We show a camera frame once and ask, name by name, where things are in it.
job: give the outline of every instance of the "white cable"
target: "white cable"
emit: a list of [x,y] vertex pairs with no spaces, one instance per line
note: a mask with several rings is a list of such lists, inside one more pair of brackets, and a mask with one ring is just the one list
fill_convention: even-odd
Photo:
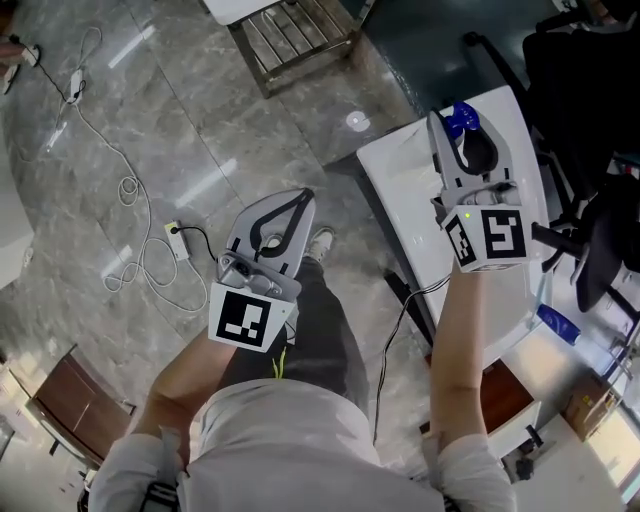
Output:
[[[95,30],[98,33],[98,42],[83,57],[82,56],[82,51],[84,50],[84,43],[85,43],[85,41],[87,39],[87,35],[89,35],[89,32],[91,32],[92,30]],[[66,91],[69,88],[69,85],[71,84],[71,77],[73,76],[73,74],[80,69],[80,66],[82,66],[82,64],[84,64],[84,62],[91,55],[93,55],[93,53],[100,47],[101,44],[102,44],[102,30],[100,30],[98,27],[93,27],[93,26],[92,27],[88,27],[87,30],[85,30],[84,35],[82,36],[82,40],[80,41],[80,52],[78,53],[78,64],[76,65],[75,69],[71,72],[71,76],[69,77],[69,80],[67,80],[67,83],[62,88],[63,91]],[[28,47],[25,46],[25,48],[29,53],[31,53],[31,50]],[[49,141],[51,140],[51,138],[53,137],[53,134],[58,129],[58,124],[60,123],[60,116],[62,115],[62,111],[64,110],[64,107],[67,106],[67,105],[72,105],[73,104],[73,103],[68,103],[68,100],[69,100],[69,98],[67,98],[67,101],[63,101],[62,97],[59,96],[59,99],[58,99],[58,113],[56,114],[56,122],[53,125],[53,130],[51,130],[51,137],[49,137]],[[24,162],[26,164],[32,164],[36,160],[38,160],[38,158],[40,158],[40,153],[42,152],[42,148],[44,148],[47,144],[48,144],[48,142],[44,143],[42,146],[40,146],[40,148],[38,148],[38,151],[36,151],[36,155],[33,157],[33,159],[27,160],[26,158],[24,158],[22,156],[22,152],[20,151],[20,148],[18,147],[16,142],[13,141],[13,145],[16,147],[16,153],[18,154],[18,158],[22,162]]]
[[[126,164],[127,168],[129,169],[129,172],[131,173],[130,176],[125,176],[124,178],[122,178],[120,180],[120,183],[118,184],[118,200],[120,201],[120,204],[122,206],[125,206],[125,207],[129,207],[129,206],[135,205],[136,202],[138,201],[139,197],[140,197],[140,191],[142,191],[142,194],[144,195],[145,201],[147,203],[147,219],[148,219],[147,230],[145,232],[144,239],[142,240],[142,245],[140,247],[140,253],[138,254],[137,261],[131,261],[131,262],[127,263],[125,265],[124,269],[122,270],[122,273],[120,274],[120,277],[116,277],[116,276],[112,276],[112,275],[106,276],[104,278],[104,280],[103,280],[104,287],[107,290],[109,290],[110,292],[112,292],[112,293],[118,293],[122,289],[122,287],[124,285],[130,284],[133,281],[135,281],[136,277],[138,277],[138,272],[140,270],[142,270],[142,275],[147,280],[147,283],[149,284],[149,287],[151,288],[153,293],[155,293],[164,302],[166,302],[167,304],[172,305],[173,307],[175,307],[176,309],[179,309],[180,311],[184,311],[185,313],[197,313],[198,311],[201,311],[202,309],[204,309],[204,307],[209,302],[209,290],[207,289],[207,285],[205,284],[204,279],[202,278],[200,273],[196,270],[196,268],[193,266],[193,264],[191,263],[190,260],[187,260],[187,264],[189,265],[191,270],[193,270],[194,274],[196,274],[198,276],[198,279],[200,280],[200,283],[202,284],[202,288],[204,289],[205,298],[204,298],[204,301],[203,301],[202,305],[199,308],[197,308],[197,309],[186,309],[186,308],[183,308],[179,304],[176,304],[175,302],[167,299],[162,294],[160,294],[160,292],[158,292],[158,290],[156,290],[156,286],[158,288],[167,288],[167,287],[171,286],[175,282],[176,278],[178,277],[178,261],[176,260],[176,257],[173,254],[173,251],[171,250],[171,247],[169,246],[169,244],[167,242],[165,242],[164,240],[162,240],[160,238],[150,238],[149,237],[149,234],[151,233],[151,202],[149,201],[149,195],[147,194],[147,191],[144,188],[144,185],[143,185],[142,181],[140,181],[140,179],[136,175],[135,171],[133,170],[133,167],[129,163],[129,160],[124,155],[124,153],[122,151],[120,151],[119,149],[117,149],[116,147],[114,147],[109,141],[107,141],[107,139],[105,139],[104,136],[98,130],[96,130],[91,125],[91,123],[89,123],[89,121],[87,121],[85,119],[85,117],[82,115],[82,112],[80,111],[80,107],[78,105],[75,105],[75,107],[76,107],[76,111],[78,112],[78,115],[80,116],[80,119],[82,119],[84,124],[93,133],[95,133],[100,138],[100,140],[103,142],[103,144],[105,146],[107,146],[114,153],[117,153],[118,155],[120,155],[120,158],[122,158],[122,160]],[[129,186],[131,186],[131,188],[129,190],[127,190],[127,184],[129,184]],[[129,197],[133,196],[133,199],[131,199],[130,201],[125,201],[124,198],[127,197],[127,196],[129,196]],[[149,242],[160,242],[161,244],[163,244],[167,248],[167,250],[169,251],[169,254],[171,254],[171,259],[173,261],[173,271],[174,272],[173,272],[173,277],[167,283],[160,283],[155,277],[153,277],[153,274],[151,274],[145,268],[145,254],[146,254],[147,245],[149,244]],[[126,273],[127,273],[127,271],[129,270],[130,267],[133,267],[135,269],[135,271],[133,273],[133,276],[130,279],[127,279],[125,277],[125,275],[126,275]],[[116,288],[111,288],[107,284],[109,281],[115,281],[117,283]]]
[[[84,44],[86,42],[87,36],[89,35],[89,32],[91,32],[92,30],[95,30],[98,33],[98,41],[95,44],[95,46],[93,48],[91,48],[91,50],[89,50],[83,56],[82,53],[84,51]],[[71,73],[71,76],[73,76],[73,74],[80,69],[82,64],[84,64],[84,62],[100,47],[101,44],[102,44],[102,31],[98,27],[88,27],[87,30],[85,31],[84,35],[82,36],[82,40],[80,41],[80,50],[78,52],[78,64],[76,65],[75,69]],[[64,86],[64,88],[62,90],[67,90],[70,84],[71,84],[71,77],[69,78],[69,80],[67,81],[67,83],[65,84],[65,86]],[[129,163],[129,160],[127,160],[127,157],[124,155],[124,153],[122,151],[120,151],[119,149],[115,148],[111,143],[109,143],[109,141],[107,141],[107,139],[105,139],[104,136],[98,130],[96,130],[91,125],[91,123],[89,123],[89,121],[87,121],[85,119],[85,117],[82,115],[82,112],[80,111],[80,107],[78,105],[74,104],[74,102],[69,103],[68,99],[67,99],[67,101],[63,101],[63,98],[61,96],[59,97],[59,100],[58,100],[58,113],[56,115],[56,122],[55,122],[54,127],[53,127],[53,133],[55,133],[56,130],[58,129],[58,123],[60,122],[60,116],[62,115],[62,111],[63,111],[64,107],[67,106],[67,105],[73,105],[73,106],[76,107],[76,111],[78,112],[78,116],[80,116],[80,119],[84,122],[84,124],[93,133],[95,133],[100,138],[100,140],[104,143],[105,146],[107,146],[111,151],[114,151],[115,153],[120,155],[120,158],[122,158],[122,160],[126,164],[127,168],[129,169],[130,176],[125,176],[122,180],[120,180],[120,183],[118,184],[118,200],[120,201],[120,204],[122,206],[125,206],[125,207],[129,207],[129,206],[135,205],[136,202],[138,201],[139,197],[140,197],[140,191],[142,191],[142,193],[144,195],[144,198],[145,198],[145,200],[147,202],[147,216],[148,216],[147,230],[145,232],[145,236],[144,236],[144,239],[142,241],[142,245],[140,246],[140,253],[138,254],[138,259],[136,261],[132,261],[132,262],[127,263],[127,265],[125,265],[124,269],[122,270],[122,274],[120,275],[120,277],[116,277],[116,276],[112,276],[112,275],[106,276],[103,279],[104,287],[107,290],[109,290],[110,292],[112,292],[112,293],[117,293],[122,289],[122,287],[124,285],[130,284],[133,281],[135,281],[136,278],[138,277],[138,272],[140,270],[142,270],[142,275],[145,277],[145,279],[147,281],[147,284],[149,285],[149,287],[151,288],[153,293],[155,293],[164,302],[166,302],[167,304],[170,304],[171,306],[175,307],[176,309],[179,309],[180,311],[184,311],[185,313],[197,313],[198,311],[201,311],[207,305],[207,303],[209,302],[209,290],[207,289],[207,285],[204,282],[204,279],[202,278],[200,273],[196,270],[196,268],[193,266],[193,264],[191,263],[190,260],[187,260],[187,264],[189,265],[191,270],[193,270],[194,274],[196,274],[198,276],[198,279],[200,280],[200,283],[202,284],[202,288],[204,289],[205,298],[204,298],[204,302],[202,303],[202,305],[200,307],[198,307],[197,309],[183,308],[179,304],[176,304],[175,302],[173,302],[173,301],[167,299],[166,297],[164,297],[156,289],[156,287],[158,287],[158,288],[167,288],[167,287],[171,286],[175,282],[176,278],[178,277],[178,261],[176,260],[176,257],[174,255],[173,251],[171,250],[171,247],[169,246],[169,244],[167,244],[167,242],[165,242],[164,240],[162,240],[160,238],[150,238],[149,237],[149,234],[151,233],[151,202],[149,201],[149,196],[147,194],[147,191],[144,188],[144,185],[142,184],[142,182],[140,181],[140,179],[136,175],[135,171],[133,170],[133,167],[131,167],[131,164]],[[40,152],[42,151],[42,148],[44,147],[44,145],[42,145],[38,149],[38,151],[36,152],[36,156],[33,158],[33,160],[27,160],[22,156],[22,154],[20,152],[20,148],[15,143],[15,141],[14,141],[14,145],[16,146],[16,150],[17,150],[17,153],[18,153],[18,158],[20,158],[20,160],[22,160],[23,162],[28,163],[28,164],[35,162],[39,158]],[[147,250],[147,245],[149,244],[149,242],[152,242],[152,241],[159,242],[162,245],[164,245],[164,247],[166,247],[167,250],[169,251],[169,253],[171,254],[171,259],[173,261],[173,277],[167,283],[159,282],[155,277],[153,277],[153,274],[151,274],[145,268],[145,254],[146,254],[146,250]],[[131,267],[135,268],[133,276],[131,277],[131,279],[126,279],[126,277],[125,277],[126,273],[128,272],[129,268],[131,268]],[[109,281],[115,281],[117,283],[116,288],[111,288],[107,284]]]

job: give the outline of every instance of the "white desk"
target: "white desk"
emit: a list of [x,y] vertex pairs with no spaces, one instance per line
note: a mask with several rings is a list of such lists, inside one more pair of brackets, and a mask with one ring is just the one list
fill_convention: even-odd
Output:
[[[538,222],[548,226],[540,170],[529,133],[511,89],[495,89],[468,100],[468,103],[493,123],[511,149],[513,179],[518,183],[528,216],[528,219],[524,219],[525,222]],[[451,109],[442,111],[443,115],[450,113]],[[410,285],[413,285],[413,288],[423,288],[448,274],[451,270],[453,252],[446,234],[435,221],[435,212],[430,202],[431,198],[438,195],[442,181],[433,165],[426,119],[407,125],[362,147],[356,155],[382,203],[391,229],[410,265],[413,276],[405,276]],[[342,164],[337,163],[336,170],[340,170],[341,165],[344,167],[345,162],[350,165],[358,163],[353,157],[347,157]],[[389,223],[381,221],[381,224],[388,236]],[[541,244],[533,243],[532,251],[534,259],[530,264],[493,272],[490,275],[486,297],[489,303],[489,319],[485,333],[485,367],[500,358],[531,331],[530,321],[542,278],[540,264],[550,256],[550,251]],[[549,305],[551,291],[549,280],[543,297],[544,302]],[[438,322],[445,295],[446,287],[426,296],[433,324]]]

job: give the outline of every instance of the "white shirt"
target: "white shirt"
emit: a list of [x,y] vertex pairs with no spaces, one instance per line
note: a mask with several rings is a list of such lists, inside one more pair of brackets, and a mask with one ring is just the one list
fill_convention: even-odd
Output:
[[[380,467],[369,422],[353,403],[294,380],[231,386],[209,401],[199,456],[178,476],[182,512],[327,510],[442,512],[442,494]],[[138,511],[163,442],[126,436],[91,487],[89,510]],[[486,436],[438,457],[442,491],[462,512],[512,512],[515,495]]]

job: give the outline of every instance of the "gray tile floor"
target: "gray tile floor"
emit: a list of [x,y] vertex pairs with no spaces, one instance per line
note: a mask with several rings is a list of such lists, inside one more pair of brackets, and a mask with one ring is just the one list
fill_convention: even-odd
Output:
[[[382,279],[392,257],[355,184],[322,170],[394,126],[377,89],[348,61],[339,61],[264,100],[226,29],[197,0],[24,0],[12,31],[42,47],[42,64],[62,85],[90,26],[102,30],[103,41],[83,66],[87,87],[80,110],[127,155],[144,183],[151,236],[162,237],[163,225],[178,219],[205,228],[220,250],[244,206],[271,192],[312,187],[316,223],[338,233],[325,265],[327,280],[377,383],[382,345],[400,310]],[[110,65],[149,27],[151,35]],[[89,32],[85,54],[96,38]],[[24,66],[2,103],[35,254],[20,279],[0,291],[0,346],[33,390],[77,344],[119,395],[139,404],[158,371],[206,325],[207,312],[168,306],[142,274],[119,293],[105,289],[105,274],[118,274],[137,258],[147,204],[144,197],[131,207],[120,203],[118,184],[128,170],[74,108],[64,109],[64,129],[45,147],[58,105],[40,70]],[[353,111],[371,119],[367,131],[346,125]],[[209,282],[214,266],[203,240],[187,239]],[[161,281],[171,277],[168,256],[153,244],[147,267]],[[202,297],[199,286],[180,264],[175,285],[164,292],[193,308]],[[390,354],[383,396],[380,452],[404,472],[422,464],[417,427],[428,415],[423,343],[405,323]]]

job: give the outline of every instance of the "person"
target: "person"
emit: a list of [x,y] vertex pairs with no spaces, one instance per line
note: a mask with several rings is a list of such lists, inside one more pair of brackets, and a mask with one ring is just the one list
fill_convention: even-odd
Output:
[[[320,230],[302,259],[295,348],[286,352],[282,378],[273,378],[278,342],[265,357],[201,333],[157,377],[133,432],[113,444],[91,487],[91,512],[141,510],[150,484],[166,481],[167,461],[182,512],[516,509],[480,408],[485,276],[462,274],[454,264],[438,325],[431,372],[436,490],[380,465],[364,363],[323,277],[333,238]],[[189,429],[205,403],[190,458]],[[176,431],[180,445],[172,451],[167,439]]]
[[[40,60],[40,49],[38,46],[25,46],[14,43],[0,43],[0,59],[12,59],[22,57],[25,62],[36,67]],[[13,81],[18,74],[20,64],[5,64],[0,62],[0,76],[3,77],[2,94],[7,94]]]

